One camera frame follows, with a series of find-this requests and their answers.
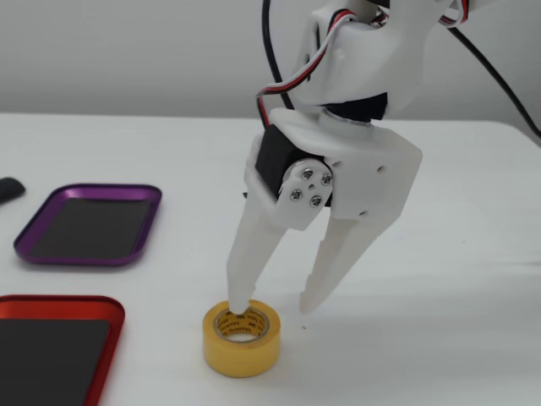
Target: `roll of tape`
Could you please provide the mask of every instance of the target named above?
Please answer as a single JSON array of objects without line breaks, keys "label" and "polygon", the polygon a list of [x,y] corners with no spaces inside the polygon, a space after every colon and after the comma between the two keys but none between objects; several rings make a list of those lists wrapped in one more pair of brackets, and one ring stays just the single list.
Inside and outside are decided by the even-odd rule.
[{"label": "roll of tape", "polygon": [[[280,318],[266,304],[250,300],[243,315],[229,311],[228,302],[209,310],[203,320],[207,364],[216,372],[234,378],[256,376],[268,371],[280,353]],[[233,341],[232,336],[249,334],[254,339]]]}]

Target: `screw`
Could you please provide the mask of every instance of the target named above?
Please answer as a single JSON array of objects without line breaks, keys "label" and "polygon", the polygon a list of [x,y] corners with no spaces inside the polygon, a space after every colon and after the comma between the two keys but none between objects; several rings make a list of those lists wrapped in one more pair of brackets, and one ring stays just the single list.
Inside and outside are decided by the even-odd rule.
[{"label": "screw", "polygon": [[332,183],[332,173],[326,173],[321,178],[321,184],[324,186],[329,186]]},{"label": "screw", "polygon": [[314,171],[312,169],[310,168],[304,169],[304,172],[303,172],[304,180],[310,180],[310,178],[312,178],[313,175],[314,175]]},{"label": "screw", "polygon": [[303,198],[303,192],[299,189],[295,189],[293,192],[291,192],[289,197],[293,201],[299,201]]},{"label": "screw", "polygon": [[323,199],[321,198],[321,196],[314,196],[312,200],[310,201],[310,205],[312,207],[319,207],[322,202],[323,202]]}]

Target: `black object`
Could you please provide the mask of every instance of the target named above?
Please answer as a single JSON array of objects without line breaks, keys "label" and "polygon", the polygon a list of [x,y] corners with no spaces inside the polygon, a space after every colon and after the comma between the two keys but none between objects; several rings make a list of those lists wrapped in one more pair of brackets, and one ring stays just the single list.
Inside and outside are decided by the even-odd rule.
[{"label": "black object", "polygon": [[[267,60],[269,61],[270,71],[272,72],[272,77],[276,83],[282,82],[280,68],[278,68],[278,62],[274,54],[274,49],[272,47],[271,39],[271,27],[270,27],[270,14],[271,13],[271,0],[263,0],[263,11],[261,13],[261,28],[263,30],[263,45],[265,46],[265,53],[267,55]],[[287,93],[282,93],[280,95],[281,99],[284,102],[284,105],[289,110],[295,110],[291,98]]]},{"label": "black object", "polygon": [[381,120],[385,116],[387,94],[383,93],[363,100],[327,104],[325,107],[338,117],[361,123],[369,123],[372,119]]},{"label": "black object", "polygon": [[0,404],[84,406],[107,320],[0,320]]},{"label": "black object", "polygon": [[26,191],[25,187],[17,179],[0,179],[0,203],[15,199]]},{"label": "black object", "polygon": [[533,121],[530,114],[527,112],[526,108],[518,98],[518,96],[515,94],[513,89],[507,84],[505,79],[501,76],[500,72],[496,70],[494,65],[490,63],[490,61],[477,49],[473,43],[468,40],[468,38],[461,33],[460,30],[457,28],[450,28],[449,32],[458,40],[461,42],[463,46],[465,46],[469,52],[473,54],[474,57],[477,58],[477,60],[484,66],[485,69],[489,72],[489,74],[495,79],[496,82],[498,82],[498,85],[504,90],[504,92],[509,96],[513,104],[515,105],[518,112],[521,114],[522,118],[526,121],[527,126],[533,131],[533,133],[541,139],[541,129],[538,128],[538,126]]},{"label": "black object", "polygon": [[149,210],[149,200],[66,200],[30,255],[102,260],[129,256]]},{"label": "black object", "polygon": [[269,191],[278,199],[286,170],[295,162],[314,158],[323,162],[322,156],[297,148],[274,124],[267,127],[261,141],[255,169]]},{"label": "black object", "polygon": [[369,2],[385,8],[391,7],[391,0],[369,0]]}]

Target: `white table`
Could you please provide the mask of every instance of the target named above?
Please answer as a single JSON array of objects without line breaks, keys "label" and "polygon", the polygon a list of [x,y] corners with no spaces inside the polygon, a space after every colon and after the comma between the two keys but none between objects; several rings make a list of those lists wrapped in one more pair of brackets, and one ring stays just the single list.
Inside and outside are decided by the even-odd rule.
[{"label": "white table", "polygon": [[[0,116],[0,294],[103,294],[127,318],[101,406],[541,404],[541,151],[497,123],[387,122],[424,151],[402,219],[310,316],[298,312],[326,218],[289,233],[257,298],[281,316],[268,373],[220,376],[201,321],[226,295],[255,120]],[[20,261],[49,193],[148,183],[164,199],[145,256],[96,270]]]}]

